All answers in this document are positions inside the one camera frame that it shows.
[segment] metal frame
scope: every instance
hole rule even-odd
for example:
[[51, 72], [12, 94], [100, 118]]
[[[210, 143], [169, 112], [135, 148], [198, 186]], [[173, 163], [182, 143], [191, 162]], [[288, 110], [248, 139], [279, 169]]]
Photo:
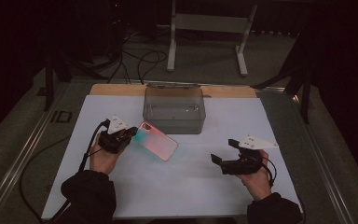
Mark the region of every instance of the metal frame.
[[256, 10], [257, 5], [252, 6], [252, 10], [248, 18], [180, 14], [176, 13], [176, 0], [172, 0], [171, 44], [170, 52], [168, 54], [167, 70], [172, 72], [175, 67], [175, 32], [177, 29], [228, 32], [242, 34], [241, 44], [235, 47], [235, 51], [241, 76], [247, 77], [248, 70], [246, 68], [245, 59], [243, 57], [243, 49], [245, 48], [246, 40], [248, 39], [249, 33], [251, 31]]
[[[67, 87], [68, 86], [66, 86], [63, 89], [59, 88], [59, 91], [57, 92], [57, 95], [59, 96], [58, 98], [62, 97], [64, 90], [66, 90]], [[265, 88], [263, 90], [256, 90], [256, 92], [271, 92], [274, 94], [285, 94], [284, 88]], [[298, 109], [299, 101], [297, 97], [295, 95], [294, 96], [289, 95], [289, 96], [293, 98], [292, 101], [292, 104], [294, 104], [293, 109], [295, 108]], [[10, 166], [9, 170], [7, 171], [7, 174], [3, 178], [0, 184], [0, 210], [4, 206], [7, 197], [9, 196], [10, 192], [14, 188], [24, 168], [24, 165], [28, 160], [30, 160], [31, 155], [38, 144], [38, 141], [42, 137], [42, 134], [44, 133], [48, 125], [48, 121], [52, 116], [52, 112], [54, 111], [55, 104], [56, 103], [52, 105], [51, 109], [48, 112], [45, 112], [43, 114], [42, 118], [39, 120], [38, 124], [34, 128], [34, 131], [30, 135], [27, 143], [24, 145], [18, 158], [13, 162], [13, 164]], [[310, 142], [310, 147], [312, 149], [311, 153], [313, 159], [315, 160], [316, 166], [320, 172], [321, 178], [330, 196], [332, 204], [336, 209], [337, 216], [340, 222], [345, 224], [354, 223], [349, 208], [347, 207], [342, 197], [341, 190], [339, 189], [336, 180], [334, 179], [333, 175], [330, 172], [330, 169], [327, 165], [327, 162], [324, 159], [322, 151], [320, 150], [313, 136], [312, 130], [308, 125], [304, 124], [304, 120], [302, 119], [300, 113], [295, 113], [295, 114], [297, 114], [297, 116], [295, 116], [295, 119], [297, 120], [298, 124], [301, 127], [303, 127], [304, 132], [308, 137], [308, 141]]]

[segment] metal stand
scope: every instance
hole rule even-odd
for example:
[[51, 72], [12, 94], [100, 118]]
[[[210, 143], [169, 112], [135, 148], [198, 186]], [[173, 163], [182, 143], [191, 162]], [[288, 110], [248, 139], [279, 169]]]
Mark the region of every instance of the metal stand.
[[172, 72], [175, 67], [176, 41], [175, 31], [177, 29], [199, 30], [199, 31], [216, 31], [243, 34], [241, 44], [236, 46], [238, 65], [240, 67], [241, 76], [247, 77], [248, 70], [243, 58], [243, 49], [246, 40], [251, 31], [252, 22], [255, 16], [257, 5], [252, 6], [252, 10], [248, 18], [236, 17], [219, 17], [193, 14], [176, 14], [176, 0], [172, 0], [172, 17], [171, 17], [171, 44], [168, 54], [167, 70]]
[[301, 86], [303, 87], [302, 97], [301, 97], [301, 108], [300, 114], [303, 120], [308, 124], [308, 106], [310, 103], [310, 81], [312, 76], [311, 66], [308, 63], [302, 64], [297, 67], [288, 69], [287, 71], [282, 71], [275, 77], [264, 81], [260, 84], [251, 86], [254, 89], [264, 89], [271, 84], [282, 80], [286, 77], [291, 77], [289, 83], [284, 88], [284, 92], [289, 95], [296, 95], [300, 90]]
[[63, 58], [51, 47], [45, 49], [45, 76], [46, 76], [46, 104], [45, 111], [50, 109], [54, 101], [54, 71], [57, 74], [57, 77], [60, 81], [69, 82], [72, 78], [69, 69], [63, 60]]

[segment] white metal stand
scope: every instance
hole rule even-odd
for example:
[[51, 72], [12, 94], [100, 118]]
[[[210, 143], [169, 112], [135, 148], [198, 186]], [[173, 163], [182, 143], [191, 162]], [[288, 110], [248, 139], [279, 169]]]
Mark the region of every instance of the white metal stand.
[[172, 17], [171, 17], [171, 44], [168, 54], [167, 70], [169, 72], [175, 67], [176, 41], [175, 31], [177, 29], [199, 30], [199, 31], [216, 31], [243, 34], [241, 44], [236, 46], [236, 54], [238, 65], [240, 67], [241, 76], [247, 77], [245, 59], [243, 58], [243, 49], [246, 40], [251, 31], [252, 22], [255, 16], [257, 5], [252, 6], [252, 10], [248, 18], [237, 17], [220, 17], [207, 15], [192, 14], [176, 14], [176, 0], [172, 0]]

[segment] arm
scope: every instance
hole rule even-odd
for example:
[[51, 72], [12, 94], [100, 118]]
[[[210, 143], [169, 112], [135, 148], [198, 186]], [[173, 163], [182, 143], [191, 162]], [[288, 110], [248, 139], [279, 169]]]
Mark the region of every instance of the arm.
[[[260, 150], [260, 154], [263, 158], [269, 158], [269, 154], [264, 150]], [[269, 175], [265, 168], [262, 167], [255, 174], [237, 175], [237, 177], [255, 199], [248, 206], [249, 224], [295, 224], [302, 220], [296, 203], [282, 198], [278, 193], [271, 193]]]
[[62, 184], [62, 194], [71, 205], [54, 223], [111, 223], [116, 210], [115, 186], [109, 174], [122, 151], [113, 154], [98, 145], [90, 149], [89, 170], [82, 171]]

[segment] hand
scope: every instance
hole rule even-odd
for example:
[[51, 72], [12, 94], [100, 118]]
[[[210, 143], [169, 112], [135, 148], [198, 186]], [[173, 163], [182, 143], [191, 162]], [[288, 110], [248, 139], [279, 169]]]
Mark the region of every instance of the hand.
[[[261, 157], [268, 159], [269, 154], [263, 149], [260, 149]], [[267, 160], [263, 159], [263, 163], [267, 165]], [[271, 194], [271, 186], [269, 185], [269, 173], [264, 167], [261, 167], [259, 171], [251, 175], [237, 175], [242, 184], [251, 193], [255, 201], [263, 200]]]
[[92, 171], [102, 172], [109, 175], [115, 168], [118, 157], [124, 149], [119, 151], [117, 154], [107, 152], [98, 145], [99, 140], [100, 135], [98, 134], [94, 146], [92, 146], [89, 151], [89, 154], [92, 154], [89, 157], [89, 168]]

